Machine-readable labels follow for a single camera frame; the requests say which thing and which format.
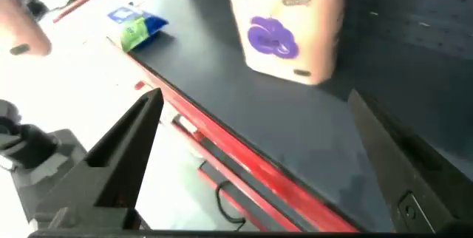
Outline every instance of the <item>white floor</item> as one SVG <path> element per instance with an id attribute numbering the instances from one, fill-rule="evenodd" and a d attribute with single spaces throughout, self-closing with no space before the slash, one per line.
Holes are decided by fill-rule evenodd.
<path id="1" fill-rule="evenodd" d="M 100 38 L 61 39 L 76 30 L 62 24 L 51 30 L 52 54 L 46 58 L 0 58 L 0 99 L 19 108 L 22 123 L 43 130 L 71 129 L 90 149 L 143 91 L 134 90 L 140 75 L 115 57 L 101 55 Z M 144 177 L 137 209 L 156 229 L 234 230 L 217 209 L 214 190 L 197 175 L 203 160 L 173 129 L 160 126 Z M 0 170 L 0 237 L 31 232 L 8 172 Z M 224 201 L 229 214 L 238 215 Z M 242 231 L 255 231 L 249 222 Z"/>

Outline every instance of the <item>snack bag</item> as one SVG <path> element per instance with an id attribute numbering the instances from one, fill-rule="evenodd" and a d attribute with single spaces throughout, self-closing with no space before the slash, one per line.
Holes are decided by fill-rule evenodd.
<path id="1" fill-rule="evenodd" d="M 124 52 L 151 38 L 167 20 L 133 6 L 123 6 L 107 15 L 107 35 Z"/>

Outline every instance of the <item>toilet paper package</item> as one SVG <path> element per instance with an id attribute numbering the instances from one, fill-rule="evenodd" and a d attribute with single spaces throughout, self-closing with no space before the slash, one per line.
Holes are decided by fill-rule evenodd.
<path id="1" fill-rule="evenodd" d="M 246 64 L 302 84 L 333 73 L 344 0 L 231 0 Z"/>

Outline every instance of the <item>wire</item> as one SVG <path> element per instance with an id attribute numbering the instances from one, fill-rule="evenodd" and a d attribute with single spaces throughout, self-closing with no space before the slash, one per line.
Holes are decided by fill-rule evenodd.
<path id="1" fill-rule="evenodd" d="M 223 210 L 222 207 L 222 200 L 220 199 L 220 190 L 222 190 L 223 186 L 230 184 L 229 180 L 223 181 L 218 184 L 218 186 L 215 188 L 215 197 L 217 199 L 217 206 L 219 208 L 220 213 L 222 216 L 229 222 L 229 223 L 234 223 L 234 224 L 240 224 L 240 226 L 235 230 L 239 231 L 243 225 L 246 223 L 246 219 L 244 217 L 241 218 L 235 218 L 227 214 L 225 210 Z"/>

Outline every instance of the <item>black pegboard panel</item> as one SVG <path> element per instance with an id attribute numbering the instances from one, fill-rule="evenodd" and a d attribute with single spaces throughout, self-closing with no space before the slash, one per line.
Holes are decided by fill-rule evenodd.
<path id="1" fill-rule="evenodd" d="M 344 30 L 473 58 L 473 0 L 346 0 Z"/>

